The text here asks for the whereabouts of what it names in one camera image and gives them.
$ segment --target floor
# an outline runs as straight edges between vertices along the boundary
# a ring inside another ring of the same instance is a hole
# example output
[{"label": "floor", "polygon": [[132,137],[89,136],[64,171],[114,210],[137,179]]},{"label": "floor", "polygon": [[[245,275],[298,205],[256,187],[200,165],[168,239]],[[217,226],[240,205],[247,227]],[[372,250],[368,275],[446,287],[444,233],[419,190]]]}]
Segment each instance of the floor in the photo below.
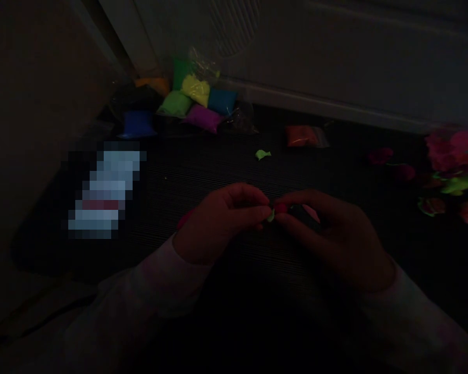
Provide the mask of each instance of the floor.
[{"label": "floor", "polygon": [[[435,222],[419,213],[415,203],[412,203],[416,201],[418,190],[392,183],[381,170],[369,168],[363,161],[363,156],[371,148],[388,145],[398,151],[400,159],[395,162],[416,162],[420,158],[419,152],[425,152],[422,138],[335,122],[326,129],[331,143],[329,149],[288,150],[284,145],[283,130],[273,132],[274,127],[284,124],[322,126],[329,120],[264,107],[256,108],[255,116],[261,130],[261,135],[256,138],[229,136],[216,139],[209,136],[174,139],[149,148],[147,171],[150,172],[148,180],[153,188],[148,191],[148,197],[153,203],[149,209],[146,208],[142,219],[133,225],[135,229],[130,230],[128,243],[132,247],[125,247],[124,256],[121,248],[105,248],[107,261],[104,269],[92,263],[97,260],[96,257],[84,257],[83,261],[73,257],[74,276],[83,279],[89,274],[86,281],[92,282],[104,278],[118,266],[135,264],[147,255],[149,248],[156,247],[173,232],[184,211],[195,206],[202,196],[218,186],[246,180],[260,186],[269,198],[291,189],[310,186],[362,206],[376,226],[385,247],[388,247],[387,251],[429,297],[468,330],[468,287],[465,286],[468,284],[468,271],[465,271],[468,269],[468,246],[463,244],[458,252],[452,251],[451,246],[444,247],[444,241],[454,245],[468,241],[468,227],[461,224],[457,217],[448,216]],[[259,148],[272,151],[272,158],[264,162],[254,160],[254,151]],[[176,149],[182,152],[176,155]],[[399,219],[392,214],[392,209],[397,210]],[[435,237],[434,233],[441,228],[447,229],[448,236]],[[452,237],[450,231],[460,236]],[[248,266],[262,265],[264,274],[281,284],[291,274],[273,271],[280,269],[281,263],[271,261],[283,258],[281,261],[285,266],[289,264],[299,272],[302,268],[298,259],[288,256],[284,239],[278,237],[278,233],[272,234],[276,235],[272,239],[267,235],[259,238],[248,236],[250,247],[235,254],[231,251],[230,259]],[[252,258],[250,253],[253,250],[259,251],[263,260]],[[53,281],[51,278],[17,272],[7,255],[0,258],[0,266],[5,279],[0,287],[0,318]],[[308,292],[306,286],[300,284],[298,288],[291,289],[287,296],[294,297],[295,302],[303,300],[298,294]],[[30,327],[71,300],[93,291],[93,286],[66,282],[32,308],[13,329],[21,331]],[[55,320],[0,352],[0,372],[32,357],[35,352],[41,352],[56,331],[75,314]]]},{"label": "floor", "polygon": [[[52,282],[18,272],[8,243],[61,166],[67,141],[111,97],[114,78],[68,2],[0,1],[0,321]],[[32,308],[13,331],[30,327],[89,289],[67,283]],[[47,330],[1,353],[1,371],[27,357],[37,346],[33,341],[49,341],[42,338]]]}]

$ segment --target ribbed mat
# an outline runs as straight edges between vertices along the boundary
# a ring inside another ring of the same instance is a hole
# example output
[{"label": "ribbed mat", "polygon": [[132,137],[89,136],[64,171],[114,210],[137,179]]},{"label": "ribbed mat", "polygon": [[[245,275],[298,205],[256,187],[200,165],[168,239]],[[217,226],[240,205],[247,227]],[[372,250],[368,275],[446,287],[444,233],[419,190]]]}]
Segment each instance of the ribbed mat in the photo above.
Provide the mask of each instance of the ribbed mat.
[{"label": "ribbed mat", "polygon": [[[42,208],[35,209],[16,237],[12,252],[16,264],[48,275],[71,271],[76,279],[95,283],[156,250],[174,233],[178,220],[212,190],[243,181],[273,200],[289,191],[316,188],[359,205],[385,249],[468,331],[468,226],[454,211],[436,219],[423,215],[417,208],[418,196],[433,192],[399,185],[388,175],[388,167],[365,162],[371,149],[390,146],[396,152],[394,162],[423,168],[422,137],[335,122],[325,129],[330,148],[292,149],[286,147],[284,125],[326,121],[270,108],[257,108],[255,115],[258,135],[220,133],[142,141],[147,161],[141,191],[129,204],[137,209],[129,210],[118,240],[63,242],[59,247],[50,235],[55,221],[50,206],[59,192],[49,189],[38,204]],[[272,157],[258,161],[258,149],[271,151]],[[38,244],[43,237],[48,243]],[[256,275],[272,291],[282,292],[301,309],[308,308],[309,314],[316,313],[326,293],[319,285],[318,262],[276,223],[266,223],[261,232],[239,235],[217,268],[237,281]]]}]

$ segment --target right hand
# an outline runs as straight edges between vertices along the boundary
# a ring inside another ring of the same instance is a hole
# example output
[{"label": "right hand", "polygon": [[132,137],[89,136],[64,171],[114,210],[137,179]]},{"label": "right hand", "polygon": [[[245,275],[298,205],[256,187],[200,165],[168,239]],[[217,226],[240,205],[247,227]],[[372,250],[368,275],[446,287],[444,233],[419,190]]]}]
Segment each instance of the right hand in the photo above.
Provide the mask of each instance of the right hand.
[{"label": "right hand", "polygon": [[395,278],[393,262],[383,250],[368,217],[358,206],[316,190],[289,193],[275,201],[275,204],[279,203],[288,206],[307,204],[325,218],[329,227],[318,234],[287,213],[276,215],[281,226],[352,288],[360,292],[377,292],[392,285]]}]

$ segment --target plastic bag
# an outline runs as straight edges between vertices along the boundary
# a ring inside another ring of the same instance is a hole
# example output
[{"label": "plastic bag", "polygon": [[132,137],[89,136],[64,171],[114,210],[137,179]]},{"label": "plastic bag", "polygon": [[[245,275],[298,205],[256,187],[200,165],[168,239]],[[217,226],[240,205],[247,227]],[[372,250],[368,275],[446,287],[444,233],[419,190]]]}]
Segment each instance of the plastic bag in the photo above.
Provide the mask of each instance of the plastic bag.
[{"label": "plastic bag", "polygon": [[229,116],[234,111],[234,104],[238,93],[235,91],[210,89],[210,97],[208,98],[208,109],[215,111],[221,115]]},{"label": "plastic bag", "polygon": [[158,108],[156,114],[185,118],[192,100],[180,91],[172,91]]},{"label": "plastic bag", "polygon": [[319,127],[286,126],[286,136],[289,147],[311,146],[316,148],[329,147],[328,140]]},{"label": "plastic bag", "polygon": [[210,97],[210,85],[207,81],[200,81],[194,74],[186,75],[182,82],[180,90],[184,95],[190,97],[195,102],[205,108],[208,107],[208,98]]},{"label": "plastic bag", "polygon": [[196,48],[189,48],[189,61],[192,72],[200,81],[206,81],[210,86],[214,86],[220,77],[218,64],[211,58],[200,53]]},{"label": "plastic bag", "polygon": [[118,135],[122,139],[137,139],[157,135],[152,127],[151,111],[129,111],[123,113],[125,127],[122,134]]},{"label": "plastic bag", "polygon": [[222,122],[223,119],[224,118],[220,114],[195,104],[183,122],[190,123],[216,134],[218,124]]},{"label": "plastic bag", "polygon": [[222,122],[222,131],[247,135],[258,133],[251,103],[240,101],[232,115]]},{"label": "plastic bag", "polygon": [[192,64],[188,60],[173,59],[173,90],[180,91],[182,82],[187,75],[194,74]]},{"label": "plastic bag", "polygon": [[163,98],[170,93],[170,84],[166,78],[139,78],[134,83],[137,88],[148,85]]}]

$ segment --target finger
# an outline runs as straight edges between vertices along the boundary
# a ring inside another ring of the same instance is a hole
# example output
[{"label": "finger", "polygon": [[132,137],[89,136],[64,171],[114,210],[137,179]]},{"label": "finger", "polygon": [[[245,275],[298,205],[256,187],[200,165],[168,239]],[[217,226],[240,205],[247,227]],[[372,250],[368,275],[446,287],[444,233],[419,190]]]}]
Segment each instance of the finger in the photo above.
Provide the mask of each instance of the finger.
[{"label": "finger", "polygon": [[305,248],[318,256],[330,260],[336,255],[333,253],[331,243],[325,237],[319,235],[292,215],[286,213],[276,214],[276,221]]},{"label": "finger", "polygon": [[329,220],[346,218],[349,204],[317,190],[290,192],[276,199],[275,204],[307,204]]},{"label": "finger", "polygon": [[229,211],[229,225],[235,231],[241,231],[262,223],[272,214],[267,205]]},{"label": "finger", "polygon": [[219,190],[229,208],[235,203],[249,202],[254,205],[268,205],[269,199],[255,186],[246,183],[235,183]]}]

